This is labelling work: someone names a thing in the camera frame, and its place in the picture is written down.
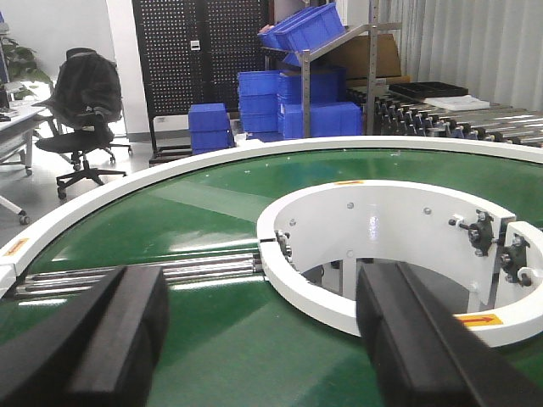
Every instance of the metal bracket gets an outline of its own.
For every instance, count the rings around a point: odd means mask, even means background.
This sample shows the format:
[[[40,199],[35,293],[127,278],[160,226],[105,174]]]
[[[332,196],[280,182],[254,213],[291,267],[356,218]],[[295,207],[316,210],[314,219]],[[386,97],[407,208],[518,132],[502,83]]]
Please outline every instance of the metal bracket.
[[[526,273],[519,273],[526,267],[526,248],[529,243],[522,236],[514,235],[511,246],[503,248],[500,256],[501,268],[507,273],[506,280],[511,284],[520,284],[522,287],[532,285],[532,280]]]
[[[488,212],[477,209],[477,222],[466,225],[458,218],[449,219],[449,225],[460,227],[467,230],[467,238],[475,248],[475,255],[484,257],[489,255],[489,248],[492,243],[496,243],[494,233],[492,232],[492,217]]]
[[[285,256],[285,259],[290,263],[290,265],[294,267],[294,263],[292,261],[292,247],[288,244],[290,233],[285,233],[279,230],[275,231],[275,236],[277,243],[279,244],[279,248],[281,249],[281,253],[283,253],[283,256]]]

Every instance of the metal shelf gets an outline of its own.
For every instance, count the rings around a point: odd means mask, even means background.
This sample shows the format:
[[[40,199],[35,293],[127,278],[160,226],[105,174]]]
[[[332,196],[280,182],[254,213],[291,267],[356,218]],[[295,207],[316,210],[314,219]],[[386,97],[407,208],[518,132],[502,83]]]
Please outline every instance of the metal shelf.
[[[373,113],[375,103],[369,103],[375,97],[376,71],[377,71],[377,35],[379,31],[400,30],[401,23],[377,23],[377,11],[379,0],[370,0],[370,20],[371,24],[358,25],[353,28],[348,28],[341,36],[324,44],[322,47],[313,51],[304,50],[303,52],[285,51],[284,49],[266,48],[272,51],[281,51],[284,53],[293,53],[301,64],[302,68],[302,111],[304,118],[304,138],[311,137],[311,104],[310,104],[310,89],[311,89],[311,69],[310,64],[315,59],[320,58],[333,49],[345,44],[355,36],[359,36],[363,32],[368,32],[370,36],[370,58],[369,70],[367,78],[367,101],[364,106],[364,115],[366,116],[366,134],[373,131]]]

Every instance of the roller conveyor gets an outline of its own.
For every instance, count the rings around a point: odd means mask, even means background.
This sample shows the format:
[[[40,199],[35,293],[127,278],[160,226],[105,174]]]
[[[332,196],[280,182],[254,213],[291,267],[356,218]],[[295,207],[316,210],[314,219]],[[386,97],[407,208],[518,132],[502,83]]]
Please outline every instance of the roller conveyor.
[[[350,91],[354,101],[363,95]],[[398,94],[376,100],[374,133],[383,136],[449,137],[541,147],[543,113],[492,103],[488,109],[450,111]]]

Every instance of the stacked blue bins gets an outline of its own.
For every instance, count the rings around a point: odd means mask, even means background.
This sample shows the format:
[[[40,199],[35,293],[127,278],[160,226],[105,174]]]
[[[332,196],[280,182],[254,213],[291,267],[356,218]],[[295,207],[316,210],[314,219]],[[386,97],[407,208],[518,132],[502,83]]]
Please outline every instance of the stacked blue bins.
[[[278,70],[238,73],[239,113],[243,129],[264,142],[280,139],[277,133]]]
[[[352,102],[311,105],[311,136],[359,136],[362,130],[361,110]],[[284,106],[283,137],[302,138],[303,113],[299,104]]]
[[[301,53],[306,49],[314,51],[344,33],[336,4],[330,3],[304,8],[259,34],[259,38],[265,47]],[[293,53],[287,55],[283,62],[300,66]]]
[[[299,71],[285,70],[279,76],[277,89],[277,123],[283,133],[284,107],[289,104],[302,104],[302,78]],[[343,102],[345,100],[345,68],[331,66],[311,73],[311,104]]]
[[[188,129],[194,155],[233,145],[230,120],[224,103],[193,104],[188,111]]]

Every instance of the black tray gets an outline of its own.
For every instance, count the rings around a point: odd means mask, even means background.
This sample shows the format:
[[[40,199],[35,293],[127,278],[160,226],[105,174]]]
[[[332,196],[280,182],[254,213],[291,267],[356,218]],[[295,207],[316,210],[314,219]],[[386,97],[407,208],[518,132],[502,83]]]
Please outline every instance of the black tray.
[[[411,82],[389,86],[391,92],[399,93],[413,99],[448,98],[467,95],[465,87],[449,85],[443,82]]]

